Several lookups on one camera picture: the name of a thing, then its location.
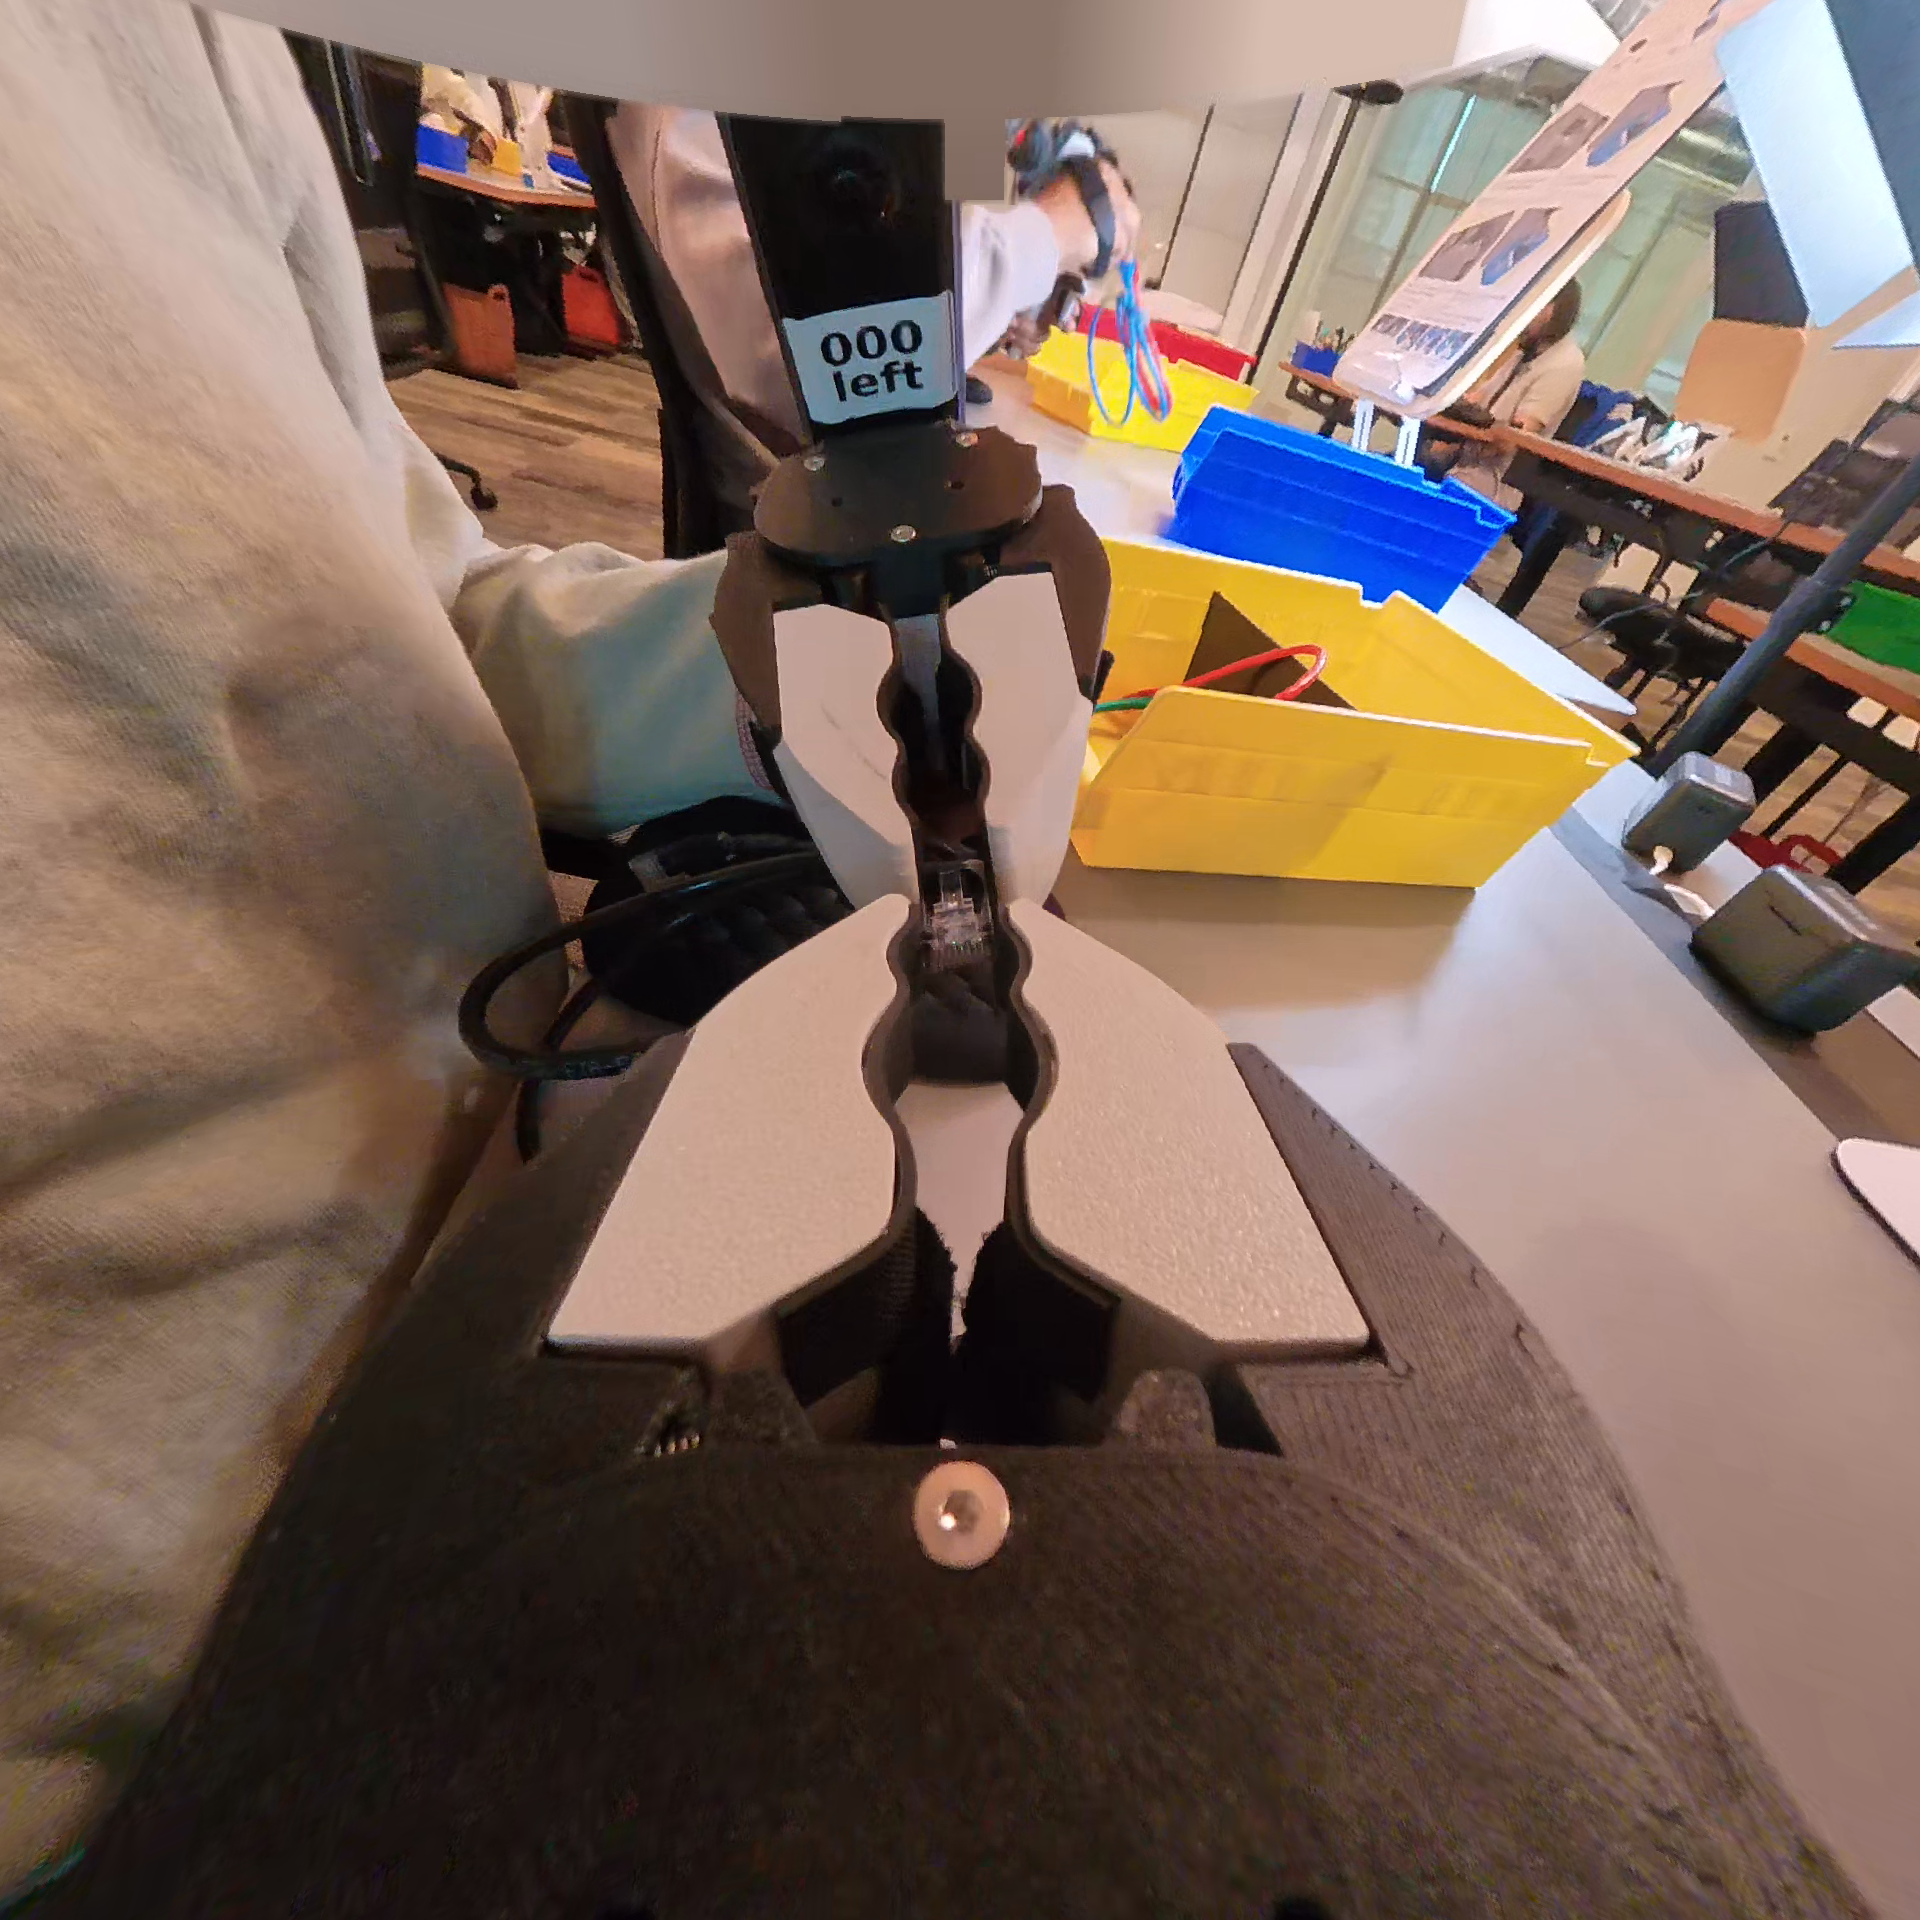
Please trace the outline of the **person's left forearm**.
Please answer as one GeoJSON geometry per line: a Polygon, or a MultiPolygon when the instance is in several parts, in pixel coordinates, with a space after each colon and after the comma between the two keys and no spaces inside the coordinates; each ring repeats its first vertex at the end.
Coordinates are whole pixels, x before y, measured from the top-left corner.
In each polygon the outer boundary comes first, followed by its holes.
{"type": "Polygon", "coordinates": [[[613,838],[706,802],[779,804],[714,634],[724,565],[479,543],[452,623],[540,826],[613,838]]]}

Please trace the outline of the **black padded wrist rest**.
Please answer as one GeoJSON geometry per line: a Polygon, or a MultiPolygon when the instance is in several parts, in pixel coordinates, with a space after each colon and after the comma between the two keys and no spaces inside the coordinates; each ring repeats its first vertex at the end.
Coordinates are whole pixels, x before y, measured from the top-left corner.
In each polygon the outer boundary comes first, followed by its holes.
{"type": "MultiPolygon", "coordinates": [[[[613,838],[609,867],[584,900],[589,914],[673,879],[706,876],[746,860],[813,851],[799,817],[779,802],[714,800],[652,817],[613,838]]],[[[687,907],[687,925],[652,934],[632,920],[589,934],[584,973],[632,1014],[689,1028],[740,983],[851,914],[815,861],[803,876],[747,886],[724,900],[687,907]]],[[[929,974],[913,1000],[917,1076],[952,1086],[1000,1083],[1010,1034],[980,970],[929,974]]]]}

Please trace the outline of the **green box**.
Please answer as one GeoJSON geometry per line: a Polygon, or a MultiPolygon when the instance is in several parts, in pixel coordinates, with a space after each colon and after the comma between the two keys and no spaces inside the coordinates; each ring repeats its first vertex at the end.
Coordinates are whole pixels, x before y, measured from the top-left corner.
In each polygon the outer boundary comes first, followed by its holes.
{"type": "Polygon", "coordinates": [[[1917,673],[1917,620],[1917,596],[1854,583],[1847,610],[1828,627],[1828,640],[1858,660],[1917,673]]]}

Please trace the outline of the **blue plastic bin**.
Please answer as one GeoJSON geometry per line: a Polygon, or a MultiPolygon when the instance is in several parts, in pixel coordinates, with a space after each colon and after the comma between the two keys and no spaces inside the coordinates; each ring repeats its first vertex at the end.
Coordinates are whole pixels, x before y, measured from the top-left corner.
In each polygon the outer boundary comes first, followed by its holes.
{"type": "Polygon", "coordinates": [[[1222,560],[1315,575],[1379,606],[1441,613],[1509,535],[1513,514],[1455,478],[1299,427],[1211,407],[1169,485],[1164,540],[1222,560]]]}

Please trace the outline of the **white document stand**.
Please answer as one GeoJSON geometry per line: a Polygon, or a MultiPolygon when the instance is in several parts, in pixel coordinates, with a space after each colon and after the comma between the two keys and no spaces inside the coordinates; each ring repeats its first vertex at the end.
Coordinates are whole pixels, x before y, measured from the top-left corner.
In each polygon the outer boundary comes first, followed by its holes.
{"type": "Polygon", "coordinates": [[[1839,1141],[1831,1162],[1858,1205],[1906,1250],[1910,1261],[1917,1261],[1917,1148],[1890,1141],[1839,1141]]]}

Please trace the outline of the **person's cream clothing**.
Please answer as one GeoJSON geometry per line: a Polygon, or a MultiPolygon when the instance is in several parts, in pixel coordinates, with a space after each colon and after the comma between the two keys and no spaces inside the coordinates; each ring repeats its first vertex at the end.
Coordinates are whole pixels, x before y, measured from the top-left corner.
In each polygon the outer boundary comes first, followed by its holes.
{"type": "Polygon", "coordinates": [[[487,1139],[551,899],[276,31],[6,6],[6,1896],[180,1696],[487,1139]]]}

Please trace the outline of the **LED light panel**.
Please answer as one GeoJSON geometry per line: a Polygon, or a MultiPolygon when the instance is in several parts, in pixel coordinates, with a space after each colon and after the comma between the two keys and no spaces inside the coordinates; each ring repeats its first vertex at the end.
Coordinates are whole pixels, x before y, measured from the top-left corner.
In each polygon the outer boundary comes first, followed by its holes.
{"type": "Polygon", "coordinates": [[[1808,322],[1833,329],[1917,261],[1917,6],[1763,6],[1715,60],[1808,322]]]}

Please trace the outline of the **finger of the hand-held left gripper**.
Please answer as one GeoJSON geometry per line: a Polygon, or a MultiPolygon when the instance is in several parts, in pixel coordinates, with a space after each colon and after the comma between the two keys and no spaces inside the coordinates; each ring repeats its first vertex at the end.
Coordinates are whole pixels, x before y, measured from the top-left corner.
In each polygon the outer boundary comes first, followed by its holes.
{"type": "Polygon", "coordinates": [[[895,667],[887,623],[832,606],[776,613],[776,770],[853,907],[921,896],[895,792],[900,745],[879,698],[895,667]]]}
{"type": "Polygon", "coordinates": [[[1001,575],[957,603],[952,655],[978,694],[971,736],[998,896],[1045,904],[1069,855],[1091,723],[1051,575],[1001,575]]]}

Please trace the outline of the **grey desk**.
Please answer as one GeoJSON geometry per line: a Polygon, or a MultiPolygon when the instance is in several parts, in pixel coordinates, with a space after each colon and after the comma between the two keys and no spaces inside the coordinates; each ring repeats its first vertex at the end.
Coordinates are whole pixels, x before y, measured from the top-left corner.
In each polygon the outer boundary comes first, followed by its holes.
{"type": "Polygon", "coordinates": [[[1089,872],[1070,923],[1259,1047],[1492,1272],[1618,1453],[1791,1800],[1916,1915],[1916,1261],[1831,1162],[1916,1139],[1916,998],[1765,1056],[1580,860],[1476,893],[1089,872]]]}

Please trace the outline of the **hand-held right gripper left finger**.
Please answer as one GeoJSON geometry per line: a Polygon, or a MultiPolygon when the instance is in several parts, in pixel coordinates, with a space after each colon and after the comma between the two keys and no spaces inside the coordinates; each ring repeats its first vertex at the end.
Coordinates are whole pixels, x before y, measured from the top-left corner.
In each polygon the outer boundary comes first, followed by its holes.
{"type": "Polygon", "coordinates": [[[690,1031],[560,1295],[581,1355],[772,1355],[785,1309],[906,1225],[887,1041],[913,904],[882,896],[739,986],[690,1031]]]}

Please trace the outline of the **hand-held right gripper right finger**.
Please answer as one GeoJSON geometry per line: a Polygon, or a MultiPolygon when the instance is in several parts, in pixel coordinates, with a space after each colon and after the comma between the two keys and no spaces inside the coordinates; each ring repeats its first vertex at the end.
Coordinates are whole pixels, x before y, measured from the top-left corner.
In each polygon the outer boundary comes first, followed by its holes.
{"type": "Polygon", "coordinates": [[[1010,1206],[1045,1359],[1351,1359],[1372,1331],[1223,1031],[1045,907],[1008,909],[1036,1092],[1010,1206]]]}

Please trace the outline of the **black floor lamp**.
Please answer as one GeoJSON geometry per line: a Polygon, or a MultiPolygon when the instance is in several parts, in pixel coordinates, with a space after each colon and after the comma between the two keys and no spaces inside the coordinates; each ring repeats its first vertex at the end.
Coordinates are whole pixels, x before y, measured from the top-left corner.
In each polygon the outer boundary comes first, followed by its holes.
{"type": "Polygon", "coordinates": [[[1283,339],[1310,339],[1320,327],[1327,296],[1327,276],[1337,234],[1357,184],[1370,165],[1379,122],[1405,101],[1405,84],[1375,79],[1336,91],[1331,145],[1310,180],[1309,205],[1294,237],[1294,254],[1283,276],[1283,339]]]}

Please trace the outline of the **black bin divider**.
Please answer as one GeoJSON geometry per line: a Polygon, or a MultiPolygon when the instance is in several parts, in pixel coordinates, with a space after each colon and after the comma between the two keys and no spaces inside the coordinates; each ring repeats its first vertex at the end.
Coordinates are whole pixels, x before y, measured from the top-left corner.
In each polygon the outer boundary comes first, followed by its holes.
{"type": "Polygon", "coordinates": [[[1327,685],[1327,650],[1299,638],[1270,638],[1215,589],[1206,599],[1184,686],[1281,707],[1352,710],[1327,685]]]}

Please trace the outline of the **dark grey box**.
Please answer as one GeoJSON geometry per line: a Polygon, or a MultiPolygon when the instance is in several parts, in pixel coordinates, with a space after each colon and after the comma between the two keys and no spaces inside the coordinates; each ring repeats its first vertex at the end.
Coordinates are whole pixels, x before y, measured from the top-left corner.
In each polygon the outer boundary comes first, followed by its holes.
{"type": "Polygon", "coordinates": [[[1828,876],[1763,870],[1694,929],[1694,956],[1757,1016],[1828,1034],[1917,978],[1917,951],[1828,876]]]}

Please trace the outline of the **black office chair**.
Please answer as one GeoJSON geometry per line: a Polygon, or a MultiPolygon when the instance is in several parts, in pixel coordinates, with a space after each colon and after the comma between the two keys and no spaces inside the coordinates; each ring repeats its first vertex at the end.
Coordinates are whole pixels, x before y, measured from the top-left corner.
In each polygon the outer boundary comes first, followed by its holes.
{"type": "Polygon", "coordinates": [[[694,560],[753,525],[758,491],[803,441],[729,398],[618,163],[615,105],[567,91],[563,107],[598,205],[602,251],[626,295],[640,350],[653,374],[665,555],[694,560]]]}

